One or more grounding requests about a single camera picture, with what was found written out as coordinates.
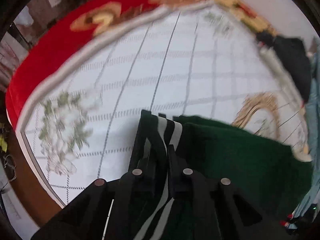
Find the green varsity jacket white sleeves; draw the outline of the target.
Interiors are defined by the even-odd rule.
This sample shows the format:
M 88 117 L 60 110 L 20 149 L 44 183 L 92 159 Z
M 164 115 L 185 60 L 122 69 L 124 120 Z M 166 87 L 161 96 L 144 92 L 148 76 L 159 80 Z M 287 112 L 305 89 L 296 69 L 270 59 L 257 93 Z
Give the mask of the green varsity jacket white sleeves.
M 171 120 L 141 112 L 135 147 L 150 152 L 150 139 L 161 138 L 167 153 L 167 176 L 156 210 L 134 239 L 167 239 L 166 223 L 172 208 L 169 190 L 168 148 L 173 145 L 187 166 L 206 178 L 233 184 L 267 216 L 280 222 L 294 211 L 311 186 L 312 164 L 298 159 L 291 147 L 253 135 L 243 129 L 198 116 Z M 129 169 L 137 169 L 140 157 L 131 155 Z

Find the grey fleece garment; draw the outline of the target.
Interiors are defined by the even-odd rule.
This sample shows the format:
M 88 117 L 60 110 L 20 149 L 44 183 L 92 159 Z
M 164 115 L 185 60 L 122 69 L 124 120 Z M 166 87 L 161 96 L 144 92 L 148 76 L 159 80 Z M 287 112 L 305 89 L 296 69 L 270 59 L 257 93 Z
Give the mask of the grey fleece garment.
M 289 72 L 284 68 L 280 59 L 278 59 L 276 52 L 273 48 L 263 46 L 259 49 L 259 55 L 262 60 L 267 64 L 268 68 L 272 72 L 272 75 L 278 81 L 281 90 L 288 97 L 288 99 L 294 104 L 294 106 L 300 109 L 303 105 L 302 97 L 291 77 Z

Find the blue quilted comforter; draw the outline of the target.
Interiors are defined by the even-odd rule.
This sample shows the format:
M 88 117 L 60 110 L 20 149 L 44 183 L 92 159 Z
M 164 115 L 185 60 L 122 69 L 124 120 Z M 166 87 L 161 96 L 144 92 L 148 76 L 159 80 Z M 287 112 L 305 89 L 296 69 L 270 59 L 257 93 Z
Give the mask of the blue quilted comforter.
M 305 109 L 313 175 L 311 188 L 297 207 L 295 218 L 304 216 L 319 193 L 319 53 L 314 53 L 311 60 L 311 90 Z

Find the red floral bed blanket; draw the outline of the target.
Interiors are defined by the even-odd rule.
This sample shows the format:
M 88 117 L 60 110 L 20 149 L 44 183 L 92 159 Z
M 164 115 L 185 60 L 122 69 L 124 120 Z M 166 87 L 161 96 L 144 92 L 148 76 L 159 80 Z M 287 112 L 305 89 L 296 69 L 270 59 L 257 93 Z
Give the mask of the red floral bed blanket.
M 292 148 L 308 129 L 291 80 L 263 59 L 255 32 L 301 37 L 252 0 L 91 0 L 59 20 L 17 68 L 8 119 L 59 206 L 127 171 L 142 110 L 201 116 Z M 259 0 L 270 8 L 271 0 Z

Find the black leather jacket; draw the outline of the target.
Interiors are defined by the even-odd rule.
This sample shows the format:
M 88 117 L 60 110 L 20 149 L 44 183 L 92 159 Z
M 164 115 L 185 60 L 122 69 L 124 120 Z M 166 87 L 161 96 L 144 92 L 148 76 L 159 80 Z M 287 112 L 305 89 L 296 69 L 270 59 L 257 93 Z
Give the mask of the black leather jacket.
M 295 37 L 272 36 L 265 30 L 257 33 L 256 39 L 274 49 L 277 58 L 291 75 L 303 101 L 307 103 L 311 89 L 311 63 L 303 41 Z

